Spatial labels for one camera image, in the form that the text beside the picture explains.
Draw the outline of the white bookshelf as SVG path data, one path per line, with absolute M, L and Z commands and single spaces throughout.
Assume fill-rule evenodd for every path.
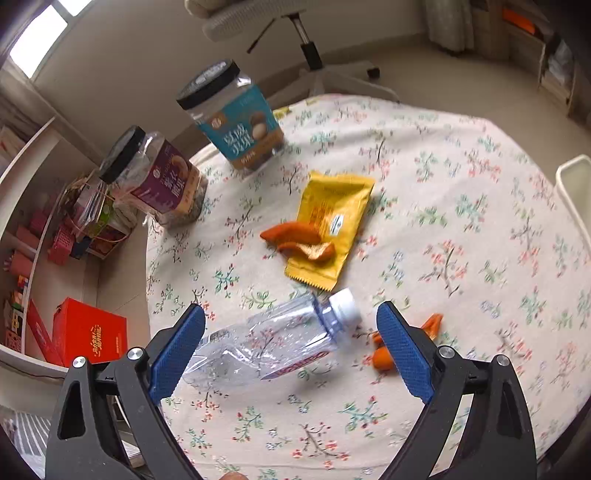
M 145 233 L 138 213 L 118 209 L 96 166 L 49 120 L 1 175 L 1 364 L 51 380 L 27 326 L 33 300 L 48 333 L 66 298 L 126 318 L 127 347 L 149 339 Z

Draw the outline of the white trash bin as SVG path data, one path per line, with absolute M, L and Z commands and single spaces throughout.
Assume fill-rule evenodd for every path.
M 556 191 L 590 246 L 591 160 L 579 155 L 557 168 Z

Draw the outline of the yellow snack wrapper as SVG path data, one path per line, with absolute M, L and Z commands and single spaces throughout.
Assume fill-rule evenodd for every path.
M 374 185 L 370 177 L 311 172 L 297 220 L 316 227 L 322 243 L 335 247 L 335 255 L 322 262 L 291 258 L 287 261 L 287 277 L 328 292 L 337 286 Z

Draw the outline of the red gift box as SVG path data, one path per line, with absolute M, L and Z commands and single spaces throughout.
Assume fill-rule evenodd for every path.
M 120 359 L 128 350 L 126 318 L 66 298 L 54 311 L 52 333 L 33 300 L 29 301 L 27 326 L 48 363 L 70 367 L 79 356 L 90 363 Z

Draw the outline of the beige curtain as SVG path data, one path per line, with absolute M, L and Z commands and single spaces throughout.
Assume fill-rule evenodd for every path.
M 452 53 L 475 48 L 469 0 L 425 0 L 424 10 L 431 42 Z

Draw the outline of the purple label nut jar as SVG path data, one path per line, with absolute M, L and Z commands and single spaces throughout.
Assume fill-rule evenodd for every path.
M 99 178 L 119 204 L 173 228 L 197 220 L 207 178 L 159 132 L 129 127 L 104 158 Z

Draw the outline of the floral tablecloth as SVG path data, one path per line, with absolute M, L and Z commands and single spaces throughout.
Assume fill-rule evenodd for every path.
M 311 172 L 375 186 L 339 284 L 362 312 L 349 349 L 280 379 L 199 390 L 180 383 L 163 414 L 202 476 L 376 479 L 421 410 L 370 361 L 378 306 L 462 356 L 513 363 L 543 456 L 590 395 L 590 256 L 551 182 L 493 123 L 365 97 L 322 96 L 280 112 L 287 144 L 255 173 L 217 152 L 190 225 L 148 226 L 152 331 L 190 303 L 217 330 L 301 296 L 260 233 L 294 220 Z

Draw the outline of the blue label nut jar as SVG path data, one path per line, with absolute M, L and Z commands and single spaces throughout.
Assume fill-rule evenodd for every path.
M 283 130 L 266 97 L 231 59 L 198 73 L 176 102 L 236 170 L 259 169 L 283 148 Z

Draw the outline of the wooden desk shelf unit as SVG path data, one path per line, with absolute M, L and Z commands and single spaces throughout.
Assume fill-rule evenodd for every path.
M 472 1 L 475 50 L 489 60 L 508 61 L 534 76 L 537 89 L 566 116 L 590 124 L 590 76 L 533 1 Z M 538 27 L 535 36 L 505 22 L 513 7 Z

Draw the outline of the clear plastic bottle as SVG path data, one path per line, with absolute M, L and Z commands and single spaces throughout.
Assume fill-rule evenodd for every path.
M 182 379 L 205 391 L 274 380 L 348 346 L 361 321 L 348 288 L 307 293 L 203 337 Z

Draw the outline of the orange peel on wrapper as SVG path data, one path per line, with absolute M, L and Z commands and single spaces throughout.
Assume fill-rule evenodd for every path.
M 297 257 L 322 264 L 335 258 L 335 245 L 322 240 L 318 228 L 305 222 L 280 223 L 259 237 L 287 258 Z

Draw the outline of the orange box on desk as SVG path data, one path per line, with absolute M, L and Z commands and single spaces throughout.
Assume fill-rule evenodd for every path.
M 524 32 L 535 36 L 538 32 L 536 24 L 527 16 L 515 10 L 513 7 L 504 7 L 502 9 L 502 18 L 505 22 L 515 26 Z

